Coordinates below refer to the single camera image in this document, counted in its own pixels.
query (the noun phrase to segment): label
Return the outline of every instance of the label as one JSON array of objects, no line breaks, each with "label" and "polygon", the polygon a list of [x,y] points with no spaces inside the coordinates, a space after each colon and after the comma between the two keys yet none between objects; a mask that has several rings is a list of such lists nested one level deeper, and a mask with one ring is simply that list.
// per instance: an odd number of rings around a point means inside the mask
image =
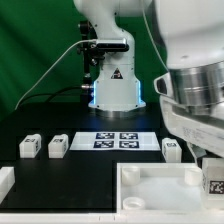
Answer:
[{"label": "label", "polygon": [[120,70],[117,68],[112,75],[111,79],[123,79]]}]

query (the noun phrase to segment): white block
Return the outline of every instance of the white block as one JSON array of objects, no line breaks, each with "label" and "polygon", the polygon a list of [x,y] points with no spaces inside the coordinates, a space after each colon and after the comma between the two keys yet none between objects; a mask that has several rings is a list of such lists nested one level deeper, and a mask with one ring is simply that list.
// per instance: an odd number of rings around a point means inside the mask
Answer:
[{"label": "white block", "polygon": [[162,153],[167,163],[181,163],[182,149],[175,139],[162,140]]},{"label": "white block", "polygon": [[55,135],[48,144],[49,158],[63,158],[68,150],[68,136]]},{"label": "white block", "polygon": [[224,209],[224,159],[204,158],[202,201],[206,208]]},{"label": "white block", "polygon": [[20,158],[35,158],[41,149],[41,136],[39,134],[27,135],[20,143]]},{"label": "white block", "polygon": [[0,204],[15,183],[13,167],[2,167],[0,170]]}]

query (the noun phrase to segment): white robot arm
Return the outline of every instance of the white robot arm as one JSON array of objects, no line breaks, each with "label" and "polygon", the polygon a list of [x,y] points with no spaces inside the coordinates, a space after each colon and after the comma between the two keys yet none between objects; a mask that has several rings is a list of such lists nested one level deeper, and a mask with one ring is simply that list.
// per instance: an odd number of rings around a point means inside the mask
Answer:
[{"label": "white robot arm", "polygon": [[[113,43],[128,45],[126,52],[106,52],[100,64],[100,75],[94,83],[94,100],[89,107],[106,117],[127,117],[144,108],[140,82],[135,77],[135,42],[132,35],[119,28],[115,16],[141,16],[140,0],[74,0],[76,8],[94,27],[96,47]],[[151,0],[145,0],[147,9]]]},{"label": "white robot arm", "polygon": [[156,0],[169,73],[155,80],[168,130],[224,157],[224,1]]}]

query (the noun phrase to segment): white plastic part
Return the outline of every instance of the white plastic part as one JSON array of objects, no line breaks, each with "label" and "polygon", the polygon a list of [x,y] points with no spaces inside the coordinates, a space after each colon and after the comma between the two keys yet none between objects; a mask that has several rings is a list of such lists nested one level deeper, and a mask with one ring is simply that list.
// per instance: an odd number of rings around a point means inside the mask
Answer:
[{"label": "white plastic part", "polygon": [[156,0],[155,3],[169,69],[224,60],[224,1]]},{"label": "white plastic part", "polygon": [[70,150],[160,151],[155,132],[76,132]]},{"label": "white plastic part", "polygon": [[122,184],[136,185],[140,181],[140,168],[137,166],[124,167],[122,169]]},{"label": "white plastic part", "polygon": [[206,208],[224,209],[224,159],[203,159],[202,199]]},{"label": "white plastic part", "polygon": [[124,210],[144,210],[145,209],[145,201],[138,197],[130,197],[126,198],[123,201],[123,209]]},{"label": "white plastic part", "polygon": [[200,168],[186,169],[184,180],[190,186],[200,186],[202,183],[202,170]]},{"label": "white plastic part", "polygon": [[68,136],[55,135],[48,144],[49,158],[62,159],[68,150]]},{"label": "white plastic part", "polygon": [[164,138],[162,140],[162,153],[167,163],[181,163],[182,149],[177,140]]},{"label": "white plastic part", "polygon": [[2,167],[0,170],[0,204],[15,183],[13,167]]},{"label": "white plastic part", "polygon": [[41,136],[39,134],[27,135],[20,143],[20,158],[35,158],[41,149]]},{"label": "white plastic part", "polygon": [[[184,106],[177,105],[174,100],[164,96],[160,96],[160,106],[164,123],[171,134],[224,157],[224,131],[221,127],[216,127],[212,123],[212,119],[209,119],[208,122],[201,122],[189,114],[188,116],[182,112],[177,114],[173,110],[173,106],[182,107],[183,111]],[[221,117],[222,114],[223,120],[224,113],[221,113],[221,105],[218,104],[217,107],[219,107],[220,112],[217,116]]]}]

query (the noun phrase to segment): table surface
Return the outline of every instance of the table surface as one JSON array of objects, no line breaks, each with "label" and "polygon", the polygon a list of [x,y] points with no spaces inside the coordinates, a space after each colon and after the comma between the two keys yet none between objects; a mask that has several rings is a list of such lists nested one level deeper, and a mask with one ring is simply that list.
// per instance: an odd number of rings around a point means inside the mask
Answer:
[{"label": "table surface", "polygon": [[[0,123],[0,168],[15,167],[16,184],[0,205],[0,213],[113,213],[116,212],[116,164],[164,162],[160,151],[70,151],[63,159],[48,158],[54,135],[67,134],[71,144],[77,131],[155,132],[159,143],[172,137],[157,103],[125,119],[92,115],[80,103],[26,104]],[[31,134],[42,136],[35,159],[19,158],[19,143]],[[183,162],[193,162],[183,148]]]}]

